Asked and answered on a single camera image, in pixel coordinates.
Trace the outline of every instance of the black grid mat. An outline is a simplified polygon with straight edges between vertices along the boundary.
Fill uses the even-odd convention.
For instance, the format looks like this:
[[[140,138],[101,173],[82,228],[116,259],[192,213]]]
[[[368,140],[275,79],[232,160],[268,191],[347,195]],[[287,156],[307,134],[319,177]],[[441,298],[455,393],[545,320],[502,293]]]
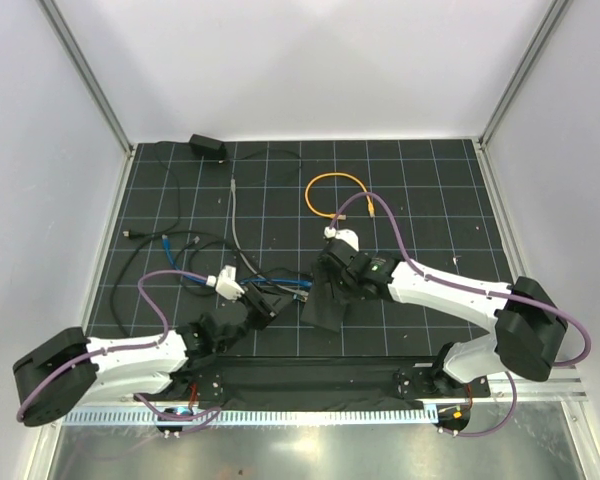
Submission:
[[[259,157],[217,164],[194,160],[186,145],[141,145],[89,323],[90,336],[117,338],[108,306],[111,285],[135,248],[122,231],[156,231],[176,215],[176,189],[156,161],[156,153],[181,183],[183,229],[231,235],[229,183],[238,185],[237,231],[243,249],[264,270],[284,266],[309,271],[324,246],[328,220],[313,215],[304,203],[304,188],[316,175],[330,171],[353,174],[381,195],[393,209],[405,244],[419,262],[440,270],[488,281],[511,281],[493,211],[484,188],[473,146],[468,140],[241,142],[229,144],[235,158],[270,149]],[[302,168],[287,149],[302,157]],[[316,208],[334,212],[359,187],[343,178],[315,185]],[[352,205],[342,227],[359,236],[366,251],[397,246],[384,212],[376,207],[370,219],[364,200]],[[171,238],[174,251],[186,241]],[[196,271],[217,274],[225,263],[235,264],[222,248],[207,249],[194,259]],[[144,249],[123,278],[117,305],[134,336],[161,331],[159,321],[140,299],[137,279],[145,272],[170,268],[160,241]],[[173,325],[197,318],[217,307],[216,296],[192,297],[174,278],[148,282],[148,292]],[[301,325],[301,306],[288,308],[265,331],[252,333],[230,355],[434,355],[449,341],[476,338],[481,330],[464,321],[414,305],[361,302],[349,308],[340,334]]]

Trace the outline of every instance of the yellow cable connector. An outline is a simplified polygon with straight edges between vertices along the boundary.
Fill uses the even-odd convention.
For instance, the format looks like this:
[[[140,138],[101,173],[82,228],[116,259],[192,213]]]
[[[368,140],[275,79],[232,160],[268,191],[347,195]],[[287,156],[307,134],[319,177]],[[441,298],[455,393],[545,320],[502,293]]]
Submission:
[[[316,210],[313,205],[311,205],[311,201],[309,200],[309,189],[311,188],[311,186],[316,183],[318,180],[322,180],[323,178],[327,178],[327,177],[345,177],[348,178],[349,180],[353,180],[354,182],[356,182],[358,185],[360,185],[360,188],[362,188],[363,192],[368,192],[369,190],[367,190],[367,187],[364,186],[364,183],[362,183],[360,181],[360,179],[354,177],[353,175],[349,175],[348,173],[342,173],[342,172],[329,172],[329,173],[323,173],[322,175],[318,175],[317,177],[314,177],[311,179],[311,181],[309,182],[309,185],[307,185],[307,188],[304,191],[304,201],[307,202],[307,207],[309,207],[309,210],[311,210],[313,213],[315,213],[316,215],[318,215],[319,217],[324,217],[324,218],[334,218],[336,216],[335,213],[323,213],[323,212],[319,212],[318,210]],[[370,217],[375,217],[376,216],[376,210],[373,207],[373,202],[371,201],[371,197],[367,197],[367,210],[369,211],[369,216]],[[347,216],[346,215],[340,215],[338,217],[338,220],[346,220]]]

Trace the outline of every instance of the white panel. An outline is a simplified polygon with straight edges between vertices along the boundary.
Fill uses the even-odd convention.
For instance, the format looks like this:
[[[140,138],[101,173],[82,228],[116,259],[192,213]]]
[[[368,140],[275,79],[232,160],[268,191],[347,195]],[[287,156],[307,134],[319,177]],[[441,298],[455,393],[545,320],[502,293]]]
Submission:
[[[35,430],[13,362],[80,324],[123,153],[36,2],[0,1],[0,479]]]
[[[133,141],[482,133],[549,0],[59,0]]]
[[[600,418],[600,0],[573,2],[489,152],[531,273],[593,336]]]

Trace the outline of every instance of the white backdrop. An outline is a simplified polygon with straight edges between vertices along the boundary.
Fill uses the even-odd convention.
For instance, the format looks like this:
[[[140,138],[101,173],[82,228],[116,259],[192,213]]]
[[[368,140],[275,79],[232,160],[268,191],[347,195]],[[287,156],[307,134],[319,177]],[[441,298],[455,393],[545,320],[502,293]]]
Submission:
[[[600,0],[573,2],[489,152],[531,274],[591,333],[578,369],[600,420]]]
[[[124,154],[36,2],[0,1],[0,479],[36,430],[12,365],[78,326]]]
[[[57,0],[132,141],[482,133],[549,0]]]

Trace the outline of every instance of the power adapter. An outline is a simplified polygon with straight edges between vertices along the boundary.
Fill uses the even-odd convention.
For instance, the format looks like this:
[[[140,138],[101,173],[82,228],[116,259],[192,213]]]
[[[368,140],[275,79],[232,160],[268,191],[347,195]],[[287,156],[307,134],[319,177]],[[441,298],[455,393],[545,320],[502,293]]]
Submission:
[[[227,147],[220,140],[194,133],[189,140],[189,146],[196,157],[203,157],[205,160],[219,160],[220,163],[227,159]]]

